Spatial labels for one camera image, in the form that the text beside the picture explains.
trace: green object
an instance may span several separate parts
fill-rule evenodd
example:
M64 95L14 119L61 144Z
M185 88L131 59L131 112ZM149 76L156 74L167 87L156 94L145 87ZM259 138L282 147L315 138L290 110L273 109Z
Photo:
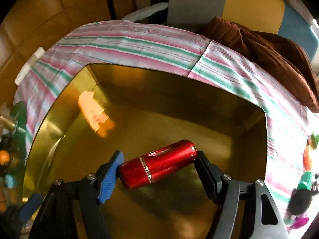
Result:
M313 143L313 148L317 149L318 143L319 143L319 134L315 134L314 132L312 132L311 140L312 140L312 143Z
M297 190L311 190L312 188L312 175L313 173L308 171L305 172L302 177L301 180L298 184Z
M19 161L17 161L16 167L12 168L8 166L6 171L6 181L8 182L8 187L12 190L12 195L14 195L15 204L22 204L22 188L26 158L26 125L27 125L27 108L23 101L16 103L11 112L10 116L17 121L17 126L14 133L10 133L12 137L12 144L14 144L15 150L9 152L11 154L16 154Z

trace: brown jacket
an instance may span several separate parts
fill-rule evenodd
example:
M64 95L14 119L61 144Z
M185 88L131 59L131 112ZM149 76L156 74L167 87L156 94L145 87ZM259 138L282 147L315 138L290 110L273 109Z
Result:
M319 112L316 75L307 53L294 41L276 34L252 31L215 17L198 32L255 62L302 104Z

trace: reflective metal tray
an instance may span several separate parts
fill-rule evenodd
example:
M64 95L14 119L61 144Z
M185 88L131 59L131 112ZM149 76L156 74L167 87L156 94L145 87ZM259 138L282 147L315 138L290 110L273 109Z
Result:
M77 105L95 91L115 126L95 134ZM267 156L264 112L250 102L182 76L119 65L83 68L57 98L33 142L23 197L46 193L56 178L79 180L115 150L129 160L181 139L192 141L238 180L263 179ZM85 238L79 206L75 215ZM216 206L193 165L152 185L129 191L118 181L102 206L113 238L205 238Z

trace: red lipstick case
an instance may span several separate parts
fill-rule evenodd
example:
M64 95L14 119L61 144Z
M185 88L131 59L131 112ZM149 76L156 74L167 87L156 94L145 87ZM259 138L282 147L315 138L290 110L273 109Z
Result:
M194 144L181 140L121 164L118 172L124 187L137 189L184 168L196 157Z

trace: striped cloth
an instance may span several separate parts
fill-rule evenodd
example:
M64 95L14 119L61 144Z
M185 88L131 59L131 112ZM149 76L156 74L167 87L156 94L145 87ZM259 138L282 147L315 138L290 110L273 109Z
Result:
M83 25L53 45L19 86L15 102L27 106L26 147L57 96L83 66L112 63L182 75L213 85L261 107L266 113L268 154L265 183L283 216L303 174L307 136L319 133L316 114L301 105L255 63L203 36L161 25L104 21ZM314 200L308 214L318 212ZM300 238L310 222L294 230Z

